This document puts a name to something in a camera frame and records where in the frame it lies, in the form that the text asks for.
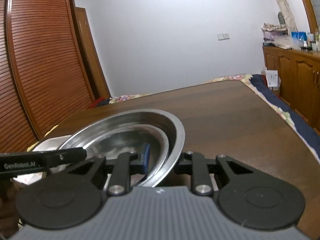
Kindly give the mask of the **person's left hand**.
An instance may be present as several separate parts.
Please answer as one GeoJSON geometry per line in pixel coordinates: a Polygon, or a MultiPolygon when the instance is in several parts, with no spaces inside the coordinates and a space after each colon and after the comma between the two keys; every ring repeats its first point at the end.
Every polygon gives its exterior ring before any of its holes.
{"type": "Polygon", "coordinates": [[[1,181],[1,234],[11,237],[18,231],[19,216],[15,198],[19,191],[12,180],[1,181]]]}

